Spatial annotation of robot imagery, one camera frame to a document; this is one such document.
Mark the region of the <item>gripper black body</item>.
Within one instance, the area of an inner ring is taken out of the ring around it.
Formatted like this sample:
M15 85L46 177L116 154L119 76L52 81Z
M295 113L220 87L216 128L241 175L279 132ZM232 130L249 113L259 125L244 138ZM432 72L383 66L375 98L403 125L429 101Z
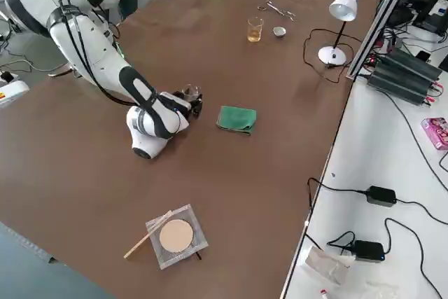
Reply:
M179 111L183 116L190 116L192 112L191 103L185 100L185 95L182 92L176 91L172 93L173 107Z

